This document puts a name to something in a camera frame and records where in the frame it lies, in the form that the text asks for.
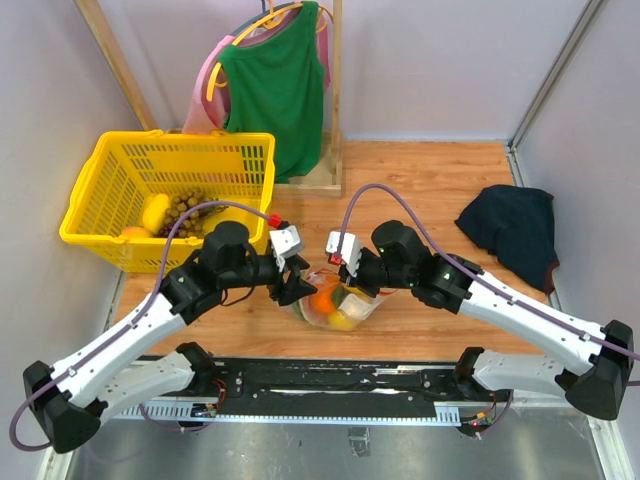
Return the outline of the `watermelon slice toy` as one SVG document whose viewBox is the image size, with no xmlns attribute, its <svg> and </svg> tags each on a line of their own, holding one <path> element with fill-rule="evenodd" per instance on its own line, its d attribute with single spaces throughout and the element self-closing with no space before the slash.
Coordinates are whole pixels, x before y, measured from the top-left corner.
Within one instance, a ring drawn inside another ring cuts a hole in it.
<svg viewBox="0 0 640 480">
<path fill-rule="evenodd" d="M 309 307 L 309 303 L 306 299 L 299 299 L 293 305 L 292 309 L 294 313 L 298 315 L 305 322 L 313 323 L 313 311 Z"/>
</svg>

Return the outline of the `orange persimmon toy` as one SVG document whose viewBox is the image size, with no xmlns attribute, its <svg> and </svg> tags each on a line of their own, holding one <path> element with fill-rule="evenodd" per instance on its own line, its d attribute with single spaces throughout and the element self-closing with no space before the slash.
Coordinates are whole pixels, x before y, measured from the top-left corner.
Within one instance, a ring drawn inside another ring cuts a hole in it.
<svg viewBox="0 0 640 480">
<path fill-rule="evenodd" d="M 314 312 L 329 315 L 336 311 L 336 307 L 328 291 L 318 292 L 309 297 L 309 304 Z"/>
</svg>

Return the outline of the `green yellow mango toy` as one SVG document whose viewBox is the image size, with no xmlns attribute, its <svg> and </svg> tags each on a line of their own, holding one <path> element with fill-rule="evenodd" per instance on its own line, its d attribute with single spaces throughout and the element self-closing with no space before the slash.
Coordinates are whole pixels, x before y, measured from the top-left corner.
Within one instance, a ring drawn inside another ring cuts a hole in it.
<svg viewBox="0 0 640 480">
<path fill-rule="evenodd" d="M 338 309 L 343 301 L 343 299 L 345 298 L 345 296 L 348 294 L 348 291 L 342 286 L 342 285 L 338 285 L 333 292 L 331 293 L 331 301 L 333 303 L 333 306 Z"/>
</svg>

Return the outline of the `clear orange zip bag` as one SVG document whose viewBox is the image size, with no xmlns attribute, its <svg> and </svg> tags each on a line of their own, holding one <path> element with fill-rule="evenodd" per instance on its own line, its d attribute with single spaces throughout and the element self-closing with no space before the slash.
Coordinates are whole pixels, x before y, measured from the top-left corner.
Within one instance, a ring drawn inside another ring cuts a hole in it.
<svg viewBox="0 0 640 480">
<path fill-rule="evenodd" d="M 337 272 L 326 268 L 308 272 L 305 280 L 317 292 L 297 300 L 285 310 L 299 320 L 323 329 L 351 331 L 395 293 L 393 289 L 381 289 L 375 297 L 370 297 L 358 288 L 342 283 Z"/>
</svg>

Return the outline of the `yellow lemon toy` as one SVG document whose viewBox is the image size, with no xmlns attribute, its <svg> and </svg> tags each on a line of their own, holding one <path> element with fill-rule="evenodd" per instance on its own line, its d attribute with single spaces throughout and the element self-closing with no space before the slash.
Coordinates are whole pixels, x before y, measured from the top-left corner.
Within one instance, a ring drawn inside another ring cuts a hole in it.
<svg viewBox="0 0 640 480">
<path fill-rule="evenodd" d="M 342 311 L 336 310 L 327 316 L 328 326 L 334 330 L 350 331 L 357 327 L 358 323 Z"/>
</svg>

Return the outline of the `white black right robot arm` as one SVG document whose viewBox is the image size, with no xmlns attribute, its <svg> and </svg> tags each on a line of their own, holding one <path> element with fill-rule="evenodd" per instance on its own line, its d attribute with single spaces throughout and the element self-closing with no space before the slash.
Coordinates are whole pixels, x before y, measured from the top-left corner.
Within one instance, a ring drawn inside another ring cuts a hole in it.
<svg viewBox="0 0 640 480">
<path fill-rule="evenodd" d="M 335 237 L 331 257 L 348 285 L 369 296 L 406 289 L 430 308 L 481 320 L 540 349 L 523 355 L 467 348 L 452 377 L 463 399 L 523 390 L 561 397 L 597 419 L 618 417 L 634 366 L 633 331 L 625 323 L 600 325 L 535 301 L 472 262 L 428 248 L 399 221 L 374 230 L 372 249 L 352 234 Z"/>
</svg>

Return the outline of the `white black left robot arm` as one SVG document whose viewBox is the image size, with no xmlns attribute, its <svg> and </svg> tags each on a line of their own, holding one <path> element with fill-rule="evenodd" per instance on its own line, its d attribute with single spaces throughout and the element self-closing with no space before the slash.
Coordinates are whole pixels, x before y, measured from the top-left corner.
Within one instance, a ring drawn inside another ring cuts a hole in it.
<svg viewBox="0 0 640 480">
<path fill-rule="evenodd" d="M 150 347 L 221 306 L 232 289 L 264 286 L 288 306 L 315 293 L 303 280 L 308 263 L 295 226 L 281 222 L 266 253 L 250 244 L 247 228 L 224 221 L 152 290 L 124 320 L 63 360 L 35 361 L 22 374 L 30 410 L 57 453 L 87 443 L 113 416 L 155 396 L 188 391 L 200 396 L 214 383 L 211 357 L 197 344 L 177 348 L 139 373 L 129 365 Z"/>
</svg>

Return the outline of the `green tank top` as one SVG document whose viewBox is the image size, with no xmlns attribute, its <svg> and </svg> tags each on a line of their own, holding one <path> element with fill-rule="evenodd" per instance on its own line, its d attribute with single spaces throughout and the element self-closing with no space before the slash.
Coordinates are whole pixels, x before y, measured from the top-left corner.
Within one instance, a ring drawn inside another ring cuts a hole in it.
<svg viewBox="0 0 640 480">
<path fill-rule="evenodd" d="M 317 52 L 318 10 L 316 2 L 304 2 L 283 31 L 219 56 L 231 100 L 224 128 L 274 136 L 277 183 L 307 175 L 321 155 L 325 68 Z"/>
</svg>

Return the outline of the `wooden clothes rack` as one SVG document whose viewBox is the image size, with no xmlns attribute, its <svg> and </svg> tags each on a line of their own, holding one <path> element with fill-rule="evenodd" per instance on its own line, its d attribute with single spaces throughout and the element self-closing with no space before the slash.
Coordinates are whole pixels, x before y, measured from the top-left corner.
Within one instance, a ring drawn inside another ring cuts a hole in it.
<svg viewBox="0 0 640 480">
<path fill-rule="evenodd" d="M 75 5 L 115 75 L 141 128 L 144 130 L 158 129 L 160 124 L 100 3 L 98 1 L 77 1 Z M 274 190 L 278 197 L 340 198 L 344 194 L 343 135 L 339 120 L 342 42 L 342 3 L 340 1 L 335 1 L 332 4 L 332 14 L 331 129 L 324 133 L 318 165 L 303 177 L 296 177 L 288 184 L 276 185 Z"/>
</svg>

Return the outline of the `dark navy cloth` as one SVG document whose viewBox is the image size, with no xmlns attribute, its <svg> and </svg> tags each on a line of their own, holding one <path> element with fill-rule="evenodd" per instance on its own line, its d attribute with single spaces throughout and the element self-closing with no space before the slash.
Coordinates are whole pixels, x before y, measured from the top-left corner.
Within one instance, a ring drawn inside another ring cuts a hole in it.
<svg viewBox="0 0 640 480">
<path fill-rule="evenodd" d="M 536 188 L 493 185 L 482 189 L 455 220 L 477 247 L 529 286 L 546 295 L 555 290 L 554 196 Z"/>
</svg>

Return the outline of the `green grape bunch toy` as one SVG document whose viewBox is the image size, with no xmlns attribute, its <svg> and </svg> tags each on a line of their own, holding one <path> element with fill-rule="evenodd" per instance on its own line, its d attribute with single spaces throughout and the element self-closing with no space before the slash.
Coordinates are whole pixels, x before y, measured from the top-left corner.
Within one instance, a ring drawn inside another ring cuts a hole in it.
<svg viewBox="0 0 640 480">
<path fill-rule="evenodd" d="M 207 197 L 202 192 L 193 191 L 174 196 L 170 200 L 171 207 L 166 210 L 164 225 L 176 223 L 176 221 L 187 211 L 198 205 L 212 201 L 212 198 Z M 214 214 L 217 209 L 217 206 L 205 206 L 189 214 L 179 226 L 181 228 L 179 238 L 203 238 L 205 219 Z"/>
</svg>

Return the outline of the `peach toy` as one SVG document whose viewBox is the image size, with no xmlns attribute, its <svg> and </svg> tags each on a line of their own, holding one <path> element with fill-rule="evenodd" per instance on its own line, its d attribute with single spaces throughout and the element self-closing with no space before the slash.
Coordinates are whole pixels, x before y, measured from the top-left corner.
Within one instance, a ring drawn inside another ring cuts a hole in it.
<svg viewBox="0 0 640 480">
<path fill-rule="evenodd" d="M 154 237 L 154 234 L 152 232 L 138 226 L 125 227 L 121 230 L 120 235 L 129 239 L 149 239 Z"/>
</svg>

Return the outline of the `pink shirt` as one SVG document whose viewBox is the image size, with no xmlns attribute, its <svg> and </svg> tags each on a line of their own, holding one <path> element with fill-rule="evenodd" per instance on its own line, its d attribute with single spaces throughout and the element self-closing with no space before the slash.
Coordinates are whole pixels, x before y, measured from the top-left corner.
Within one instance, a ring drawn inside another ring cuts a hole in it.
<svg viewBox="0 0 640 480">
<path fill-rule="evenodd" d="M 293 22 L 293 15 L 289 15 L 283 23 L 274 29 L 258 28 L 258 33 L 249 34 L 239 46 L 241 48 L 259 45 L 284 30 Z M 235 40 L 234 35 L 226 35 L 202 64 L 196 77 L 186 120 L 182 127 L 184 134 L 209 134 L 214 129 L 221 129 L 231 112 L 231 98 L 228 87 L 215 87 L 211 101 L 207 100 L 207 82 L 213 71 L 218 57 L 226 47 Z M 327 28 L 316 34 L 316 49 L 319 61 L 324 67 L 324 90 L 331 85 L 329 60 L 329 34 Z"/>
</svg>

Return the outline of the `yellow plastic basket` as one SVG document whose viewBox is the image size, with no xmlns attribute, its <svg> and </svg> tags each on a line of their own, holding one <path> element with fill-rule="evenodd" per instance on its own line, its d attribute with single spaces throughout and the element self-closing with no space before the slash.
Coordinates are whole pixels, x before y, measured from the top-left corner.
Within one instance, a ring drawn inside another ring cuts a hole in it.
<svg viewBox="0 0 640 480">
<path fill-rule="evenodd" d="M 107 132 L 76 180 L 59 235 L 124 272 L 170 270 L 201 247 L 201 239 L 128 239 L 122 231 L 142 226 L 155 196 L 199 191 L 234 204 L 207 218 L 205 232 L 223 221 L 240 222 L 262 253 L 268 240 L 265 218 L 271 210 L 274 152 L 275 139 L 269 133 Z"/>
</svg>

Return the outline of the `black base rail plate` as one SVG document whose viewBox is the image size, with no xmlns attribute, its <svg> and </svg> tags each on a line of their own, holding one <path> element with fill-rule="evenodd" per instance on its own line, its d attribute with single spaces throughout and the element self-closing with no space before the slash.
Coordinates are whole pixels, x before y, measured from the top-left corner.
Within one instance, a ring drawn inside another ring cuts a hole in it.
<svg viewBox="0 0 640 480">
<path fill-rule="evenodd" d="M 213 382 L 201 392 L 170 391 L 162 399 L 213 398 L 227 387 L 227 415 L 321 418 L 417 418 L 441 402 L 504 402 L 507 393 L 469 393 L 451 362 L 217 357 Z"/>
</svg>

